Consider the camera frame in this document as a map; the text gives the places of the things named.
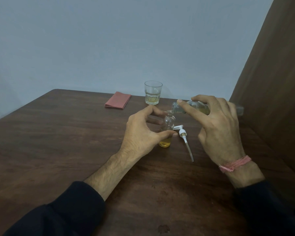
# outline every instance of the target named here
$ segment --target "person's right hand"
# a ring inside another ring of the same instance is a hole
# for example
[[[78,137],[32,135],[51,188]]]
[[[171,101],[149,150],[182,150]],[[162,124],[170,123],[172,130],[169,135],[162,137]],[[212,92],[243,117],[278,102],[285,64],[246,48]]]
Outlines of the person's right hand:
[[[207,95],[197,95],[191,99],[206,103],[210,108],[210,114],[205,115],[186,102],[177,100],[202,125],[198,138],[211,160],[223,166],[244,157],[246,154],[240,140],[235,105],[223,98]]]

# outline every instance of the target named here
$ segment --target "glass bottle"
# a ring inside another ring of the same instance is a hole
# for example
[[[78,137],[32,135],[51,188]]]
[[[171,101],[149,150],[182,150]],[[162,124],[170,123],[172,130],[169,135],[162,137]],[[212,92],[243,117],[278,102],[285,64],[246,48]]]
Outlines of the glass bottle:
[[[173,111],[169,110],[167,111],[167,115],[165,116],[163,123],[161,125],[161,131],[166,130],[173,130],[175,126],[175,117],[173,116]],[[171,138],[167,138],[161,142],[159,142],[159,145],[161,147],[169,147],[171,142]]]
[[[200,101],[188,101],[187,102],[191,107],[195,108],[196,110],[209,115],[210,109],[206,103],[202,103]],[[236,105],[237,116],[242,116],[244,114],[244,107],[240,105]],[[174,102],[172,106],[172,112],[175,113],[186,113],[185,110],[178,105],[178,103]]]

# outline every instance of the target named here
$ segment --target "wooden table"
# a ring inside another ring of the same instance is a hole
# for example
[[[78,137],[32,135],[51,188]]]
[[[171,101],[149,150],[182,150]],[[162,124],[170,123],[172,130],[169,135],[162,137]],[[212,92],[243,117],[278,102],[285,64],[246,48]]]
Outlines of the wooden table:
[[[111,96],[55,89],[0,119],[0,235],[118,151],[128,117],[146,103],[132,96],[123,110],[105,108]],[[168,110],[173,101],[161,99],[158,107]],[[168,148],[156,146],[107,199],[95,235],[247,235],[231,184],[197,139],[200,125],[188,115],[176,119],[188,133],[195,162],[182,138]],[[295,174],[244,123],[241,135],[246,153],[295,204]]]

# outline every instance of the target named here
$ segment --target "red napkin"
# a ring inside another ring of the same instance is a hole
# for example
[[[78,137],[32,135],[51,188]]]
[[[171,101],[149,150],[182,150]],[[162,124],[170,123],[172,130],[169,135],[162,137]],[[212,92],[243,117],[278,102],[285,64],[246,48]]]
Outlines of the red napkin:
[[[115,92],[115,94],[107,101],[107,103],[105,103],[105,106],[124,109],[130,97],[130,94]]]

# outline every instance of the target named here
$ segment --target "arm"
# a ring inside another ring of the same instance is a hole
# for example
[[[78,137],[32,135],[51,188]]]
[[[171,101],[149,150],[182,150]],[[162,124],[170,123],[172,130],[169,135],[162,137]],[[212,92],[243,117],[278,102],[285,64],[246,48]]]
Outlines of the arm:
[[[244,157],[235,105],[206,95],[192,100],[207,103],[210,114],[205,115],[182,100],[177,103],[202,125],[198,138],[212,161],[223,166]],[[295,235],[294,211],[273,193],[256,163],[250,161],[225,174],[236,188],[236,205],[253,235]]]
[[[4,235],[90,235],[101,222],[104,201],[128,170],[158,142],[177,136],[174,131],[150,131],[147,122],[160,122],[149,115],[165,116],[166,112],[148,106],[131,115],[116,154],[84,182],[73,182],[55,201],[27,213]]]

